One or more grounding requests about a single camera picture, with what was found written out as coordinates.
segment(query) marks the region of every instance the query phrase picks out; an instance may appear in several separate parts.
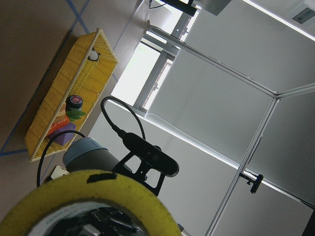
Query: black tape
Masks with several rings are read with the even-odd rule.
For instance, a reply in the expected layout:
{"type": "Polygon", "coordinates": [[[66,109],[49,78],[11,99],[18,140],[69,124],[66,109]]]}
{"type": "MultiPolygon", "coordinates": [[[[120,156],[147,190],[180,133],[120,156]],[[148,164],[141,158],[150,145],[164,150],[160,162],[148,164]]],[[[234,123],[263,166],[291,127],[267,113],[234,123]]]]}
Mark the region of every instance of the black tape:
{"type": "Polygon", "coordinates": [[[109,179],[116,179],[116,178],[117,178],[117,175],[114,173],[96,174],[96,175],[91,175],[88,178],[87,183],[95,183],[102,180],[109,180],[109,179]]]}

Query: black clamp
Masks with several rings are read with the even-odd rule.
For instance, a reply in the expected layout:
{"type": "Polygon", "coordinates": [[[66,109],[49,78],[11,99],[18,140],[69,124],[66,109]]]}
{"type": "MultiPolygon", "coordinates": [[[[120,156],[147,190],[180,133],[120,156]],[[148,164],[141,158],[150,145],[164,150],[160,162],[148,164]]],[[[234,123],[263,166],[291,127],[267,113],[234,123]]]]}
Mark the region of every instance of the black clamp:
{"type": "Polygon", "coordinates": [[[255,193],[257,191],[258,187],[260,186],[260,183],[264,179],[263,175],[257,175],[257,176],[253,175],[253,176],[256,177],[256,180],[253,180],[253,179],[249,178],[248,176],[246,176],[243,173],[240,173],[239,176],[243,177],[244,179],[247,179],[248,180],[248,182],[247,182],[248,185],[250,185],[252,183],[251,193],[255,193]]]}

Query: metal pole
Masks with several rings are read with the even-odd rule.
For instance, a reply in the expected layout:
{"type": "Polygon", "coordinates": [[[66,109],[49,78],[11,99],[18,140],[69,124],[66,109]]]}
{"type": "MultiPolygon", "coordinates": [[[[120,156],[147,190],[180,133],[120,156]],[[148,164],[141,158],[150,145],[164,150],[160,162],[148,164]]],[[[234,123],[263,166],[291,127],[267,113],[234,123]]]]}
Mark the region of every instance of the metal pole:
{"type": "Polygon", "coordinates": [[[294,88],[291,90],[287,90],[284,92],[279,92],[277,93],[276,98],[292,97],[292,96],[302,95],[302,94],[314,92],[314,91],[315,91],[315,83],[298,87],[298,88],[294,88]]]}
{"type": "Polygon", "coordinates": [[[225,65],[224,63],[220,62],[219,60],[202,54],[201,52],[194,49],[193,47],[187,45],[186,43],[182,42],[181,40],[175,38],[174,36],[169,35],[168,33],[164,32],[163,30],[161,30],[155,26],[149,26],[148,31],[160,36],[161,38],[169,41],[170,43],[172,43],[172,44],[184,49],[185,51],[195,55],[196,57],[216,66],[217,68],[225,71],[226,73],[229,73],[230,75],[242,80],[243,82],[253,86],[254,88],[266,93],[269,96],[275,97],[277,95],[277,92],[271,90],[270,88],[267,88],[266,86],[256,82],[252,78],[242,74],[241,72],[234,70],[233,68],[225,65]]]}
{"type": "Polygon", "coordinates": [[[240,164],[240,166],[239,166],[239,168],[238,168],[238,170],[237,170],[237,172],[233,178],[233,181],[231,182],[230,187],[229,187],[228,191],[226,192],[225,197],[224,197],[223,201],[221,202],[221,205],[220,205],[213,221],[211,222],[211,225],[210,225],[210,227],[206,233],[206,236],[212,236],[213,235],[213,233],[214,233],[214,231],[215,231],[215,229],[216,229],[216,227],[217,227],[217,225],[218,225],[218,223],[222,217],[222,214],[223,214],[223,212],[227,206],[227,203],[231,197],[231,194],[232,194],[232,192],[233,192],[233,190],[237,184],[237,181],[239,179],[239,174],[245,170],[245,168],[248,164],[248,161],[252,157],[252,155],[253,155],[253,153],[254,153],[254,151],[255,151],[258,143],[259,143],[259,139],[261,138],[261,136],[262,136],[269,120],[270,120],[270,117],[272,116],[272,113],[274,112],[274,110],[278,104],[278,102],[279,102],[279,99],[273,98],[271,103],[269,104],[269,107],[268,107],[263,119],[261,120],[261,122],[259,124],[259,127],[258,127],[252,141],[251,141],[251,144],[249,145],[249,147],[248,147],[248,149],[244,155],[244,158],[243,158],[243,160],[242,160],[242,162],[241,162],[241,164],[240,164]]]}

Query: orange object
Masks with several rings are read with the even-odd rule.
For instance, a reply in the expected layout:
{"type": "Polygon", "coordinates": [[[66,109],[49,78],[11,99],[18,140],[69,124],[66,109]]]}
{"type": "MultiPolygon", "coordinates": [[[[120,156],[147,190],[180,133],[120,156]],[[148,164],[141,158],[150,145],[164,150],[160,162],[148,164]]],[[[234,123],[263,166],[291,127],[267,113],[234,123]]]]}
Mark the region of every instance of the orange object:
{"type": "Polygon", "coordinates": [[[66,126],[67,124],[69,124],[70,120],[69,117],[65,116],[64,119],[62,121],[60,121],[59,123],[53,123],[48,131],[47,135],[50,135],[52,132],[55,132],[56,130],[66,126]]]}

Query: jar lid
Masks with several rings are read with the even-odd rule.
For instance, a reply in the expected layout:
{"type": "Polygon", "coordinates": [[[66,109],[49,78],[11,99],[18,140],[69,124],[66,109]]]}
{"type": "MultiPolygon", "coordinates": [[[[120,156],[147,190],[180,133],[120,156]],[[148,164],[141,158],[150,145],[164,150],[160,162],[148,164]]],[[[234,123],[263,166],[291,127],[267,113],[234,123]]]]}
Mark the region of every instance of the jar lid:
{"type": "Polygon", "coordinates": [[[83,104],[83,99],[79,95],[72,95],[67,100],[67,105],[71,108],[81,108],[83,104]]]}

